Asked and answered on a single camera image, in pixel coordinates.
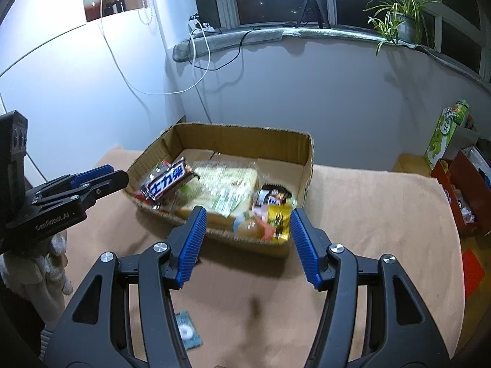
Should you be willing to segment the left gloved hand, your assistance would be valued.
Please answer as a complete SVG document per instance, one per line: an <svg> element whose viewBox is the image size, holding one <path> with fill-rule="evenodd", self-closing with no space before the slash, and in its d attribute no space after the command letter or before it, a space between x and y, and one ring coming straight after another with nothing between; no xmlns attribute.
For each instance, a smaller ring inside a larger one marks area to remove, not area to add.
<svg viewBox="0 0 491 368"><path fill-rule="evenodd" d="M22 253L1 255L2 281L29 301L45 329L53 332L65 310L65 297L73 293L66 275L68 232L63 230Z"/></svg>

